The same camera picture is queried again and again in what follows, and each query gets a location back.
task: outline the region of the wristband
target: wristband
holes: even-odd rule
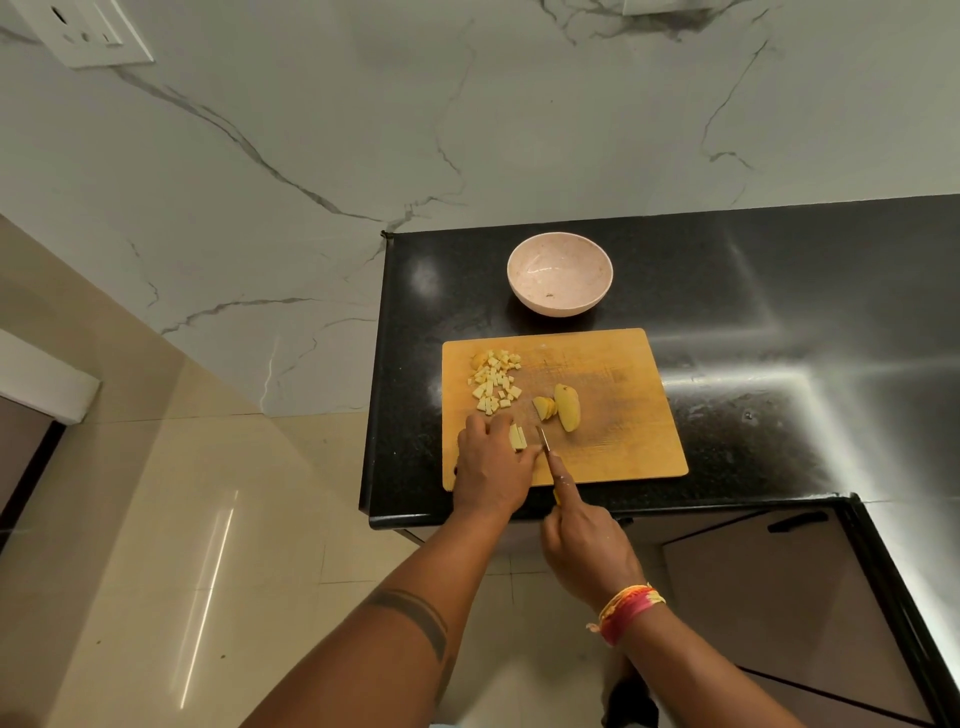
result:
[[[666,599],[649,584],[638,584],[617,593],[600,611],[600,623],[588,624],[590,632],[598,632],[610,646],[616,646],[627,625],[641,612],[655,604],[666,604]]]

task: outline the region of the forearm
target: forearm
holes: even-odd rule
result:
[[[636,617],[619,646],[689,728],[803,728],[666,605]]]
[[[277,685],[245,728],[426,725],[506,518],[452,515]]]

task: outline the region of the bowl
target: bowl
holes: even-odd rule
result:
[[[542,232],[514,248],[507,279],[528,308],[563,318],[600,303],[613,282],[613,264],[603,248],[581,235]]]

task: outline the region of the white marble wall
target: white marble wall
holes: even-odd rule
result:
[[[0,213],[272,415],[366,407],[384,228],[960,189],[952,0],[124,5],[78,72],[0,0]]]

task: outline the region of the cutting board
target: cutting board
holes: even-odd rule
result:
[[[507,336],[444,343],[443,446],[444,487],[453,490],[457,434],[477,400],[467,384],[470,359],[478,352],[506,349],[518,353],[520,369],[511,371],[523,393],[510,408],[528,444],[538,441],[540,423],[533,397],[553,397],[557,383],[580,395],[581,424],[564,432],[559,417],[543,423],[550,447],[579,483],[685,475],[677,427],[663,391],[650,343],[642,328]],[[546,459],[537,459],[534,485],[551,485]]]

